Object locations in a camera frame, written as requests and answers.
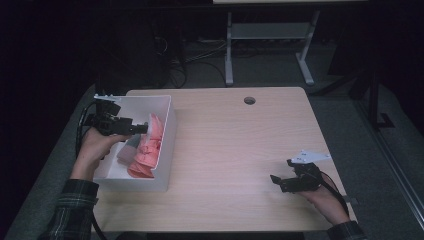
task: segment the gray carpet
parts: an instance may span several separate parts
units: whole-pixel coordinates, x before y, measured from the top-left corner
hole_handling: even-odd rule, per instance
[[[199,47],[188,53],[196,55]],[[294,52],[298,46],[280,45],[279,48],[261,51],[254,57],[235,58],[233,62],[233,87],[300,86],[313,92],[332,83],[337,76],[328,76],[327,70],[334,52],[334,45],[313,45],[307,62],[316,80],[312,87],[302,79]],[[223,73],[223,57],[201,60],[214,64]],[[196,63],[188,66],[188,81],[184,88],[224,87],[221,74],[211,65]],[[394,176],[375,142],[358,105],[347,97],[349,84],[325,97],[310,97],[318,123],[332,153],[334,162],[351,198],[357,200],[353,209],[370,239],[424,239],[424,232],[405,201]],[[6,239],[34,239],[44,229],[53,211],[55,198],[68,177],[74,161],[74,137],[78,116],[93,95],[87,90],[72,115],[68,125],[53,149],[42,173],[21,208]],[[385,88],[380,91],[380,110],[389,115],[396,128],[383,129],[394,155],[410,178],[417,193],[424,197],[424,140],[403,114],[396,98]],[[108,233],[114,239],[118,233]],[[283,239],[282,235],[252,235],[256,239]],[[325,232],[305,233],[305,239],[328,239]]]

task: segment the white container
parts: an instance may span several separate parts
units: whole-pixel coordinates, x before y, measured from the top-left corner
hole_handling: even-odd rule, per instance
[[[168,189],[174,152],[177,121],[171,96],[116,97],[121,106],[118,117],[133,119],[133,125],[149,121],[149,114],[156,114],[164,125],[162,144],[158,164],[152,169],[154,178],[133,178],[127,173],[127,166],[118,163],[116,155],[125,143],[115,144],[94,173],[94,182],[102,191],[154,191],[165,192]]]

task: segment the hand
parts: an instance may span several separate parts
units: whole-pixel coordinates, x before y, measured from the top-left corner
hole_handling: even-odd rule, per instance
[[[322,174],[322,178],[335,189],[334,183],[325,174]],[[350,221],[340,202],[324,186],[320,186],[316,191],[298,192],[298,194],[312,203],[331,224],[337,225]]]
[[[128,140],[130,137],[103,136],[97,129],[90,128],[84,135],[70,178],[93,181],[94,171],[99,166],[100,159],[109,154],[110,148],[115,143]]]

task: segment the hole in table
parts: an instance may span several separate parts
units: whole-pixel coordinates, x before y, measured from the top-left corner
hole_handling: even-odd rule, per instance
[[[247,105],[253,105],[255,104],[256,99],[253,97],[245,97],[244,98],[244,103],[246,103]]]

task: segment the shirt sleeve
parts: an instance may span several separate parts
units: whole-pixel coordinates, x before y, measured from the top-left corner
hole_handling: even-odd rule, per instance
[[[98,184],[90,181],[69,179],[47,230],[38,239],[90,239],[98,188]]]
[[[367,236],[356,221],[345,222],[327,230],[331,240],[367,240]]]

